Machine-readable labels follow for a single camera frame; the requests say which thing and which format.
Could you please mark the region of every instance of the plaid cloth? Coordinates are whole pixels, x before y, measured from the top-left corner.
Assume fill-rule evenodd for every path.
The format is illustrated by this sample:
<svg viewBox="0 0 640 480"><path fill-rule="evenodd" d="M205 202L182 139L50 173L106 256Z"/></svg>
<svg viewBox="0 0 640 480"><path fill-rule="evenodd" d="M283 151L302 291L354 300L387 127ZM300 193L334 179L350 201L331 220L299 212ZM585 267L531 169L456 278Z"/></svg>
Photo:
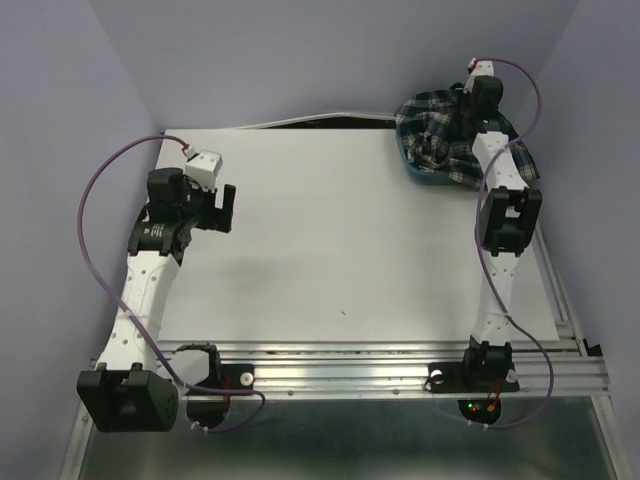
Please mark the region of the plaid cloth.
<svg viewBox="0 0 640 480"><path fill-rule="evenodd" d="M457 112L456 84L449 90L420 93L409 99L396 112L396 133L411 166L423 173L447 175L454 182L480 187L482 169L471 152L471 142L461 135L461 119ZM509 139L518 136L509 121L501 116ZM511 155L525 180L540 178L527 147L518 142Z"/></svg>

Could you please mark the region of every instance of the white table surface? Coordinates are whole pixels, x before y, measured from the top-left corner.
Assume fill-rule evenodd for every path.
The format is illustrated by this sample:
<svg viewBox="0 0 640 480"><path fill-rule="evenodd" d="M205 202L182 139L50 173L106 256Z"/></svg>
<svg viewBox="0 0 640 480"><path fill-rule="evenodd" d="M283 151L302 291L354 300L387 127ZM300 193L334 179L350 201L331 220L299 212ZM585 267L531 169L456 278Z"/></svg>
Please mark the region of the white table surface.
<svg viewBox="0 0 640 480"><path fill-rule="evenodd" d="M393 130L167 133L221 153L219 187L238 190L229 235L192 232L161 340L468 340L481 279L476 192L414 183ZM165 142L157 167L182 164ZM557 340L550 302L528 249L512 314Z"/></svg>

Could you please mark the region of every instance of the black mounting bracket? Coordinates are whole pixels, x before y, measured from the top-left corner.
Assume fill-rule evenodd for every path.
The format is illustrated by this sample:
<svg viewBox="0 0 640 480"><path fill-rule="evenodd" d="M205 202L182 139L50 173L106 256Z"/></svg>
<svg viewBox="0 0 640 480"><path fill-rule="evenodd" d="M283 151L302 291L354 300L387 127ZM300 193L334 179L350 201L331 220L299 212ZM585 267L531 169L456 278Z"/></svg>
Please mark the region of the black mounting bracket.
<svg viewBox="0 0 640 480"><path fill-rule="evenodd" d="M599 343L596 343L595 345L589 345L589 342L586 338L582 340L582 343L584 344L584 348L587 351L587 355L589 357L602 357L602 347Z"/></svg>
<svg viewBox="0 0 640 480"><path fill-rule="evenodd" d="M168 432L178 415L176 386L140 364L82 371L76 390L101 432Z"/></svg>
<svg viewBox="0 0 640 480"><path fill-rule="evenodd" d="M252 390L255 367L250 363L223 364L220 360L218 348L212 344L183 345L178 352L185 350L199 350L209 355L209 376L197 383L199 387L224 390ZM207 428L220 425L231 407L229 396L221 400L198 400L196 397L206 396L194 390L187 392L187 417L193 422Z"/></svg>
<svg viewBox="0 0 640 480"><path fill-rule="evenodd" d="M461 362L434 362L428 367L424 388L431 393L487 393L498 385L501 392L520 390L508 343L491 346L472 338Z"/></svg>
<svg viewBox="0 0 640 480"><path fill-rule="evenodd" d="M501 252L520 256L531 243L541 205L539 190L491 189L480 214L482 248L494 257ZM517 217L507 215L509 207L513 207Z"/></svg>
<svg viewBox="0 0 640 480"><path fill-rule="evenodd" d="M149 172L147 193L149 203L142 208L129 237L130 255L151 250L173 255L181 265L192 228L231 231L236 197L233 185L224 186L222 208L217 208L217 190L205 192L179 168L159 168Z"/></svg>

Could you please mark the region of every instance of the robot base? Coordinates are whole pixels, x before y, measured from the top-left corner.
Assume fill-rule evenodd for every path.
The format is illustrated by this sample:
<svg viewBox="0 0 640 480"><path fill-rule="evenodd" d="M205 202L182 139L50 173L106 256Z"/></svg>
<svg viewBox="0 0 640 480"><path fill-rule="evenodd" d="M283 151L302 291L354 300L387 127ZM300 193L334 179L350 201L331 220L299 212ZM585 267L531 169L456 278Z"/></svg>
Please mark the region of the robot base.
<svg viewBox="0 0 640 480"><path fill-rule="evenodd" d="M497 390L500 385L500 392L518 392L520 384L513 363L509 368L506 378L486 375L471 375L467 372L464 364L458 362L436 362L429 364L429 378L425 382L425 390L431 393L489 393Z"/></svg>
<svg viewBox="0 0 640 480"><path fill-rule="evenodd" d="M255 376L255 367L250 363L223 364L215 345L183 345L178 351L200 350L209 356L209 376L197 383L199 387L225 390L251 390ZM202 427L215 428L227 417L231 407L231 398L199 400L206 394L189 390L187 392L187 418Z"/></svg>
<svg viewBox="0 0 640 480"><path fill-rule="evenodd" d="M76 389L101 432L168 432L178 415L175 385L140 364L82 371Z"/></svg>

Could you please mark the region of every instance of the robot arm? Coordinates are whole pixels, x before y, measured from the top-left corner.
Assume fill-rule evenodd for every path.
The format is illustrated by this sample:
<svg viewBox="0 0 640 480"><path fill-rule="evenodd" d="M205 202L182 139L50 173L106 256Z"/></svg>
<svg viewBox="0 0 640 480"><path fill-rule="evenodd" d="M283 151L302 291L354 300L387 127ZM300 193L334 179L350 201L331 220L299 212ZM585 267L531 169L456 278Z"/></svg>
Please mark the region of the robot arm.
<svg viewBox="0 0 640 480"><path fill-rule="evenodd" d="M516 267L533 237L542 196L522 179L509 149L489 169L494 156L509 142L498 121L503 87L493 76L491 62L474 60L469 68L458 103L462 134L471 142L486 178L487 196L479 218L480 247L492 283L508 308ZM519 389L508 320L484 275L478 317L463 361L430 365L430 372L436 371L438 381L430 385L434 393L486 393L496 382L501 391Z"/></svg>
<svg viewBox="0 0 640 480"><path fill-rule="evenodd" d="M191 229L231 231L235 187L225 185L216 208L217 153L186 152L179 168L153 170L149 201L128 243L124 302L158 340L169 289L191 242ZM96 370L83 371L77 391L101 431L167 431L178 409L178 390L157 373L156 357L128 312L118 309Z"/></svg>

